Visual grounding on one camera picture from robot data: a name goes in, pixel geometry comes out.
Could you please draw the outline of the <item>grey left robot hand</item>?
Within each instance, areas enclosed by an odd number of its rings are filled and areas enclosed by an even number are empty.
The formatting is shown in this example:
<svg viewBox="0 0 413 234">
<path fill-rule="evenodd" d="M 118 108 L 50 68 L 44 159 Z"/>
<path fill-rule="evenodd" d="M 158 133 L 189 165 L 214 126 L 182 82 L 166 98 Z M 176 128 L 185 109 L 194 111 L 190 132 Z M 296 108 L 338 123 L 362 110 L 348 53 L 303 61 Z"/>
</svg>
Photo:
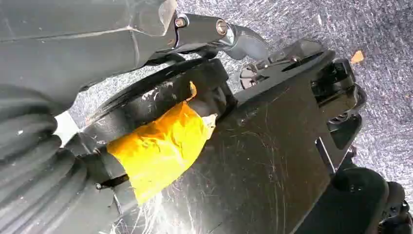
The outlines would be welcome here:
<svg viewBox="0 0 413 234">
<path fill-rule="evenodd" d="M 174 0 L 3 0 L 0 3 L 0 182 L 38 166 L 38 136 L 53 143 L 55 116 L 77 94 L 111 76 L 162 63 L 175 53 L 218 50 L 233 59 L 267 57 L 249 28 L 221 18 L 176 15 Z"/>
</svg>

